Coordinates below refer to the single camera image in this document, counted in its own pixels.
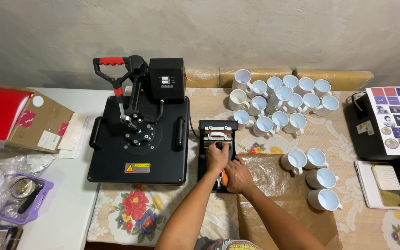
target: floral tablecloth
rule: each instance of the floral tablecloth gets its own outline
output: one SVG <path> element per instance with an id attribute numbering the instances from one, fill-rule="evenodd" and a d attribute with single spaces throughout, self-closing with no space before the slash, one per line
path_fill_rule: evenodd
<path id="1" fill-rule="evenodd" d="M 230 92 L 228 88 L 187 88 L 194 128 L 200 119 L 231 119 L 234 112 L 227 109 Z M 272 138 L 256 137 L 249 128 L 236 132 L 236 150 L 280 154 L 321 149 L 329 168 L 340 177 L 333 191 L 344 208 L 334 213 L 344 249 L 400 250 L 400 210 L 369 209 L 364 203 L 353 165 L 356 154 L 342 111 L 352 93 L 334 91 L 341 106 L 326 117 L 307 115 L 302 136 L 281 130 Z M 170 214 L 197 182 L 198 139 L 192 133 L 188 146 L 184 186 L 102 184 L 87 240 L 154 246 Z M 235 195 L 211 194 L 200 236 L 239 238 Z"/>

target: concrete wall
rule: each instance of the concrete wall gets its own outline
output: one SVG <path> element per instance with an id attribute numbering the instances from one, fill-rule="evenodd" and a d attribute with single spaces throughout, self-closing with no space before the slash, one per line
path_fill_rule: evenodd
<path id="1" fill-rule="evenodd" d="M 92 58 L 132 54 L 400 85 L 400 0 L 0 0 L 0 84 L 110 89 Z"/>

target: purple basket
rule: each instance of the purple basket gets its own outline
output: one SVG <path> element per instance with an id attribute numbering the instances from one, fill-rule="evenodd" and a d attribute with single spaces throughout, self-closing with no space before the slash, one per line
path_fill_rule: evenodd
<path id="1" fill-rule="evenodd" d="M 41 179 L 32 175 L 24 174 L 24 173 L 15 173 L 12 178 L 18 177 L 18 176 L 26 176 L 32 179 L 37 179 L 40 181 L 44 181 L 44 187 L 41 189 L 41 191 L 38 193 L 38 195 L 35 198 L 35 201 L 33 201 L 29 211 L 27 212 L 27 217 L 25 219 L 13 219 L 13 218 L 7 218 L 3 214 L 0 214 L 0 219 L 3 219 L 8 222 L 12 222 L 15 224 L 25 224 L 27 222 L 31 222 L 38 218 L 38 209 L 40 209 L 41 204 L 43 203 L 44 198 L 46 198 L 47 192 L 53 188 L 53 182 L 47 181 L 45 179 Z"/>

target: wrapped package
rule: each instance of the wrapped package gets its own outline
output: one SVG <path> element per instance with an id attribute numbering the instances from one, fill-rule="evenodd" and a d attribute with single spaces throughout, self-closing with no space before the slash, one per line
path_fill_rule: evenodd
<path id="1" fill-rule="evenodd" d="M 311 207 L 307 195 L 311 187 L 303 174 L 294 175 L 281 167 L 281 154 L 241 154 L 253 175 L 254 183 L 271 200 L 281 206 L 309 230 L 328 250 L 342 250 L 334 214 Z M 242 195 L 237 196 L 240 238 L 262 249 L 279 249 L 269 236 L 259 215 Z"/>
<path id="2" fill-rule="evenodd" d="M 296 69 L 293 74 L 297 78 L 308 77 L 313 81 L 326 79 L 331 84 L 331 90 L 336 91 L 357 91 L 373 80 L 373 73 L 370 71 L 334 71 Z"/>
<path id="3" fill-rule="evenodd" d="M 218 69 L 186 69 L 187 88 L 217 88 L 219 85 Z"/>
<path id="4" fill-rule="evenodd" d="M 231 88 L 234 74 L 240 69 L 220 69 L 219 88 Z M 283 78 L 286 75 L 291 75 L 292 71 L 289 68 L 284 69 L 246 69 L 251 72 L 251 81 L 257 80 L 266 82 L 270 77 Z"/>

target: sublimation mug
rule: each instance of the sublimation mug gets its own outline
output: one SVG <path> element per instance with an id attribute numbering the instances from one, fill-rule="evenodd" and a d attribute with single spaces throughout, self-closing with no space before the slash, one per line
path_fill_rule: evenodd
<path id="1" fill-rule="evenodd" d="M 292 89 L 286 86 L 278 87 L 273 94 L 269 97 L 269 103 L 266 107 L 266 112 L 270 115 L 275 111 L 279 111 L 285 106 L 292 98 Z"/>
<path id="2" fill-rule="evenodd" d="M 336 97 L 325 96 L 322 98 L 322 105 L 313 109 L 313 113 L 318 116 L 326 116 L 339 107 L 339 101 Z"/>
<path id="3" fill-rule="evenodd" d="M 268 85 L 264 81 L 257 80 L 253 82 L 253 92 L 249 95 L 249 98 L 253 99 L 257 95 L 263 95 L 264 97 L 268 98 Z"/>
<path id="4" fill-rule="evenodd" d="M 284 131 L 288 134 L 296 136 L 303 135 L 303 127 L 307 124 L 307 118 L 300 113 L 293 113 L 289 116 L 289 122 L 284 127 Z"/>
<path id="5" fill-rule="evenodd" d="M 235 89 L 229 95 L 228 106 L 230 110 L 238 111 L 240 109 L 248 110 L 249 103 L 246 101 L 245 91 Z"/>
<path id="6" fill-rule="evenodd" d="M 334 211 L 342 209 L 337 194 L 329 189 L 316 189 L 308 193 L 308 202 L 315 209 Z"/>
<path id="7" fill-rule="evenodd" d="M 336 186 L 339 177 L 329 169 L 314 169 L 307 173 L 306 179 L 312 188 L 325 189 Z"/>
<path id="8" fill-rule="evenodd" d="M 245 91 L 247 95 L 253 92 L 253 86 L 251 83 L 251 73 L 245 69 L 237 70 L 234 74 L 234 81 L 232 82 L 232 89 L 241 89 Z"/>
<path id="9" fill-rule="evenodd" d="M 251 128 L 254 125 L 254 122 L 251 121 L 251 117 L 249 113 L 245 110 L 238 110 L 234 113 L 234 120 L 239 124 L 239 130 L 243 130 L 244 128 Z"/>
<path id="10" fill-rule="evenodd" d="M 253 132 L 258 137 L 264 137 L 265 135 L 268 137 L 272 137 L 275 132 L 272 129 L 274 127 L 274 123 L 271 118 L 268 116 L 262 116 L 257 119 L 256 123 L 253 126 Z"/>
<path id="11" fill-rule="evenodd" d="M 294 113 L 295 111 L 298 111 L 299 113 L 302 113 L 302 108 L 300 107 L 303 103 L 302 97 L 299 94 L 292 94 L 291 100 L 282 107 L 283 111 L 287 114 Z"/>
<path id="12" fill-rule="evenodd" d="M 307 156 L 307 165 L 304 168 L 306 169 L 313 169 L 313 168 L 320 168 L 326 169 L 328 168 L 327 157 L 325 153 L 322 152 L 320 149 L 308 149 L 305 152 Z"/>
<path id="13" fill-rule="evenodd" d="M 292 150 L 281 157 L 281 164 L 294 174 L 303 174 L 303 166 L 307 163 L 307 157 L 302 151 Z"/>
<path id="14" fill-rule="evenodd" d="M 299 80 L 297 79 L 297 77 L 295 77 L 293 75 L 284 76 L 282 79 L 282 82 L 286 87 L 291 88 L 293 91 L 294 91 L 294 89 L 296 89 L 297 85 L 299 84 Z"/>
<path id="15" fill-rule="evenodd" d="M 331 95 L 331 84 L 325 79 L 319 79 L 314 83 L 314 94 L 317 95 L 320 99 L 324 96 L 324 94 L 328 93 Z"/>
<path id="16" fill-rule="evenodd" d="M 274 112 L 271 116 L 271 120 L 274 123 L 273 130 L 276 134 L 279 133 L 280 129 L 283 128 L 286 124 L 288 124 L 289 117 L 282 111 Z"/>
<path id="17" fill-rule="evenodd" d="M 251 106 L 249 107 L 248 113 L 252 116 L 265 116 L 264 109 L 266 108 L 268 101 L 264 96 L 255 96 L 251 100 Z"/>
<path id="18" fill-rule="evenodd" d="M 299 86 L 294 90 L 296 93 L 300 95 L 304 95 L 307 93 L 314 94 L 314 81 L 308 77 L 302 77 L 299 79 Z"/>
<path id="19" fill-rule="evenodd" d="M 305 94 L 303 96 L 303 105 L 302 105 L 302 112 L 301 114 L 309 113 L 312 109 L 319 106 L 320 99 L 315 94 Z"/>
<path id="20" fill-rule="evenodd" d="M 268 84 L 268 90 L 266 93 L 270 96 L 277 88 L 283 85 L 283 82 L 279 77 L 270 77 L 268 78 L 268 81 L 266 81 L 266 84 Z"/>

